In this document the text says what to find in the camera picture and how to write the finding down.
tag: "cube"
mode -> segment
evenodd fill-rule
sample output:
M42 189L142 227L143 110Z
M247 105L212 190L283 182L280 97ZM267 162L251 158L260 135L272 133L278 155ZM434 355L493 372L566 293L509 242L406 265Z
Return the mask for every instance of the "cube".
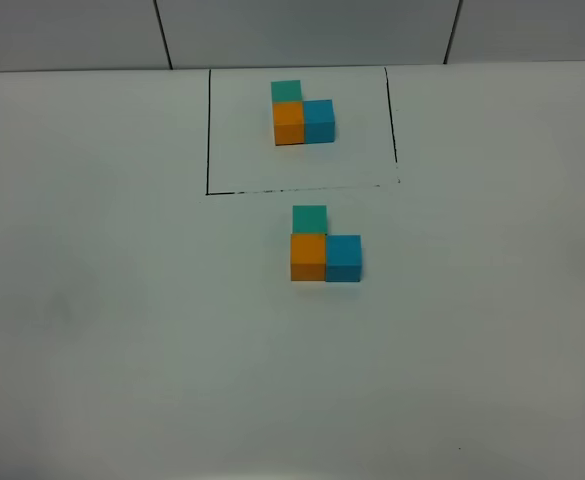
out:
M301 102L301 80L272 82L272 103Z
M325 281L325 235L293 233L290 237L290 279Z
M325 205L292 207L293 233L328 233L328 208Z
M326 282L361 281L363 249L360 235L328 235L325 250Z
M334 142L336 128L332 100L303 102L305 143Z
M295 145L305 140L303 104L301 102L272 104L275 145Z

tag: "white table surface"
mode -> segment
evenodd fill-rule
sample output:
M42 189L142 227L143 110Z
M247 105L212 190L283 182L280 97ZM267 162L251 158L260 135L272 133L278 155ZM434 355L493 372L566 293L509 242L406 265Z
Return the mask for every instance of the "white table surface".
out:
M388 70L400 184L229 196L207 71L0 75L1 479L585 479L585 63Z

